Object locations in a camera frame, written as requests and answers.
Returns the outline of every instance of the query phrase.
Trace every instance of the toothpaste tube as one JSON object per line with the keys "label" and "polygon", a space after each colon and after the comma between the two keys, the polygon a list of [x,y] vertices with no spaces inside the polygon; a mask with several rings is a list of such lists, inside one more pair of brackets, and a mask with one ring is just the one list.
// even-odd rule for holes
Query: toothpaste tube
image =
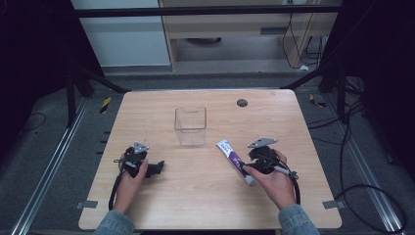
{"label": "toothpaste tube", "polygon": [[228,143],[226,139],[217,142],[217,147],[225,154],[226,158],[231,162],[231,164],[236,168],[236,170],[239,172],[239,174],[244,177],[245,181],[249,185],[252,185],[255,182],[255,179],[243,172],[241,167],[239,166],[239,162],[242,162],[241,158],[235,153],[235,151],[232,149],[231,145]]}

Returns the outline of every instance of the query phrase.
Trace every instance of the wooden table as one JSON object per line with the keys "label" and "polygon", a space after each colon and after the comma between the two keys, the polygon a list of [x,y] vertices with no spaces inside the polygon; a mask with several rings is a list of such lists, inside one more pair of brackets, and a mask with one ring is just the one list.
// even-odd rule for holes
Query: wooden table
{"label": "wooden table", "polygon": [[[248,105],[241,108],[239,99]],[[206,144],[185,147],[174,130],[179,107],[207,108]],[[227,139],[244,162],[247,145],[259,137],[276,138],[270,145],[288,157],[298,173],[301,205],[318,228],[342,224],[337,209],[325,210],[333,200],[327,179],[291,90],[142,91],[125,94],[89,201],[79,226],[95,229],[108,212],[118,174],[114,159],[134,141],[150,145],[150,164],[165,161],[160,175],[145,179],[129,217],[137,229],[278,229],[278,209],[256,183],[249,186],[216,147]]]}

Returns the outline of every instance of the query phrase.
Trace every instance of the hand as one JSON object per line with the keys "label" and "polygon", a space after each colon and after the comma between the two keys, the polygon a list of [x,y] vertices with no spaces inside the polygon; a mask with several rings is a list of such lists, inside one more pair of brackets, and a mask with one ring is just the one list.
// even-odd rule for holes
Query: hand
{"label": "hand", "polygon": [[138,191],[140,191],[148,166],[149,164],[146,159],[140,165],[140,170],[135,178],[133,178],[128,172],[125,172],[122,175],[118,188],[116,189],[116,198],[113,210],[124,214],[127,213],[128,209],[134,202]]}
{"label": "hand", "polygon": [[[286,164],[287,158],[281,152],[274,151],[278,158]],[[244,165],[244,170],[262,186],[266,195],[279,210],[296,203],[293,182],[285,173],[274,170],[269,174],[262,174],[248,165]]]}

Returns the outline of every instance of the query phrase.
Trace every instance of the clear plastic box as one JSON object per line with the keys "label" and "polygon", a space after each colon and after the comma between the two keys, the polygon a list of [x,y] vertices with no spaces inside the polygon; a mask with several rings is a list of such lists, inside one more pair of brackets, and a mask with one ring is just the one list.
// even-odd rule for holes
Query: clear plastic box
{"label": "clear plastic box", "polygon": [[174,129],[181,145],[205,145],[207,129],[206,108],[177,108]]}

